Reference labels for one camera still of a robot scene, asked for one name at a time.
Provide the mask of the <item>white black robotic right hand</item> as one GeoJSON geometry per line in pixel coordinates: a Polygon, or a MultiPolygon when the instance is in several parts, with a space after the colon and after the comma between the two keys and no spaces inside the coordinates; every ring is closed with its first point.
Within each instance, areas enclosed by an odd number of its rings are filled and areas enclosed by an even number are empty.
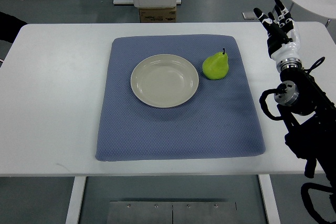
{"type": "Polygon", "coordinates": [[[272,13],[266,15],[259,8],[254,8],[256,17],[267,31],[270,58],[276,62],[287,58],[300,58],[299,30],[290,11],[281,0],[275,0],[275,12],[277,17],[272,13]]]}

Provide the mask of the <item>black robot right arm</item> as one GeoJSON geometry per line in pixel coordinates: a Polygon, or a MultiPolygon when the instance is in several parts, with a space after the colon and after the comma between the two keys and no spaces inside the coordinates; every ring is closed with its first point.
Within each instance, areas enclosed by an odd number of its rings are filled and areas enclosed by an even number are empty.
{"type": "Polygon", "coordinates": [[[327,223],[314,209],[309,191],[329,193],[335,207],[335,105],[321,90],[310,74],[321,65],[317,60],[304,69],[298,60],[288,60],[280,66],[281,84],[262,93],[259,103],[266,116],[283,121],[288,133],[285,144],[297,158],[307,161],[305,176],[313,178],[316,165],[320,164],[330,185],[305,183],[301,198],[308,214],[317,223],[327,223]]]}

